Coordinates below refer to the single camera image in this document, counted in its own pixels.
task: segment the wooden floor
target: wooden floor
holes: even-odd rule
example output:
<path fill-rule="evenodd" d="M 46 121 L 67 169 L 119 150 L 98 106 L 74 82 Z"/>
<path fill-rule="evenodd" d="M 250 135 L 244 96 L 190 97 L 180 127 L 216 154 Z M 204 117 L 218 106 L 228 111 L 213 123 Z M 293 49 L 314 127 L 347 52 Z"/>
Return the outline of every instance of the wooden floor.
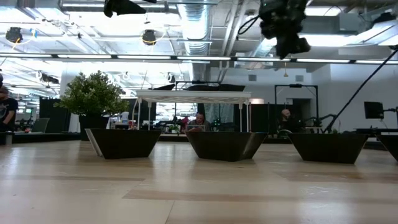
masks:
<path fill-rule="evenodd" d="M 198 159 L 188 143 L 113 161 L 80 141 L 16 144 L 0 147 L 0 176 L 1 224 L 398 222 L 387 151 L 351 166 L 303 162 L 286 144 L 242 162 Z"/>

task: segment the air vent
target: air vent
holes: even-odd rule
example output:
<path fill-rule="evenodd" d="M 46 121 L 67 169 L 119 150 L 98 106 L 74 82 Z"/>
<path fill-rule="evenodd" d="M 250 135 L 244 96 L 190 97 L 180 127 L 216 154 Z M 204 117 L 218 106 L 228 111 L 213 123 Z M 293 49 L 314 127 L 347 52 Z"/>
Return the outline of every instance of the air vent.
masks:
<path fill-rule="evenodd" d="M 303 75 L 296 75 L 296 82 L 304 82 L 304 76 Z"/>
<path fill-rule="evenodd" d="M 249 81 L 250 81 L 250 82 L 255 82 L 255 81 L 257 81 L 257 75 L 249 75 Z"/>

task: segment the potted tree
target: potted tree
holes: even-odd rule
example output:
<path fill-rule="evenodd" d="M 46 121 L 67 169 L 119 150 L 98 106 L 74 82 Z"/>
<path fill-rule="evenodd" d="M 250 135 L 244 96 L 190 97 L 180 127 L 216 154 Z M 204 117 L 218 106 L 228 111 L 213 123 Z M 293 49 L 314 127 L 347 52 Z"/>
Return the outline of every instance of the potted tree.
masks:
<path fill-rule="evenodd" d="M 60 103 L 54 106 L 79 116 L 82 141 L 88 141 L 86 128 L 106 128 L 109 118 L 104 115 L 121 113 L 129 108 L 129 102 L 120 97 L 122 88 L 112 84 L 101 71 L 87 77 L 79 73 L 67 87 Z"/>

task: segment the computer screen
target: computer screen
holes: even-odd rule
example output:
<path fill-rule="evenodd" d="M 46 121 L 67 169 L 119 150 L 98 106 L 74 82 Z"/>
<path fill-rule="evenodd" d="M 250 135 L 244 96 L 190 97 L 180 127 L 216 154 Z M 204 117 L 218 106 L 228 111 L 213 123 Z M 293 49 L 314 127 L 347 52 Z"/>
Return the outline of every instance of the computer screen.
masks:
<path fill-rule="evenodd" d="M 364 102 L 366 119 L 384 119 L 383 104 L 380 102 Z"/>

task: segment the white canopy tent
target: white canopy tent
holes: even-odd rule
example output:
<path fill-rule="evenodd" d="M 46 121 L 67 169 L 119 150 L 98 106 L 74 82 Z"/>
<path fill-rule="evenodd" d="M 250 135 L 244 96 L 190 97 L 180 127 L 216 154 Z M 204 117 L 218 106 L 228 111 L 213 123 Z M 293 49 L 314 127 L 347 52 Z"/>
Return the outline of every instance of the white canopy tent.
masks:
<path fill-rule="evenodd" d="M 150 107 L 152 103 L 228 103 L 238 104 L 241 118 L 241 132 L 242 132 L 242 109 L 243 103 L 246 104 L 246 119 L 247 131 L 249 131 L 249 100 L 251 93 L 249 92 L 232 92 L 232 91 L 164 91 L 164 90 L 136 90 L 138 102 L 138 122 L 137 128 L 139 130 L 139 121 L 141 113 L 141 103 L 143 100 L 148 101 L 149 119 Z"/>

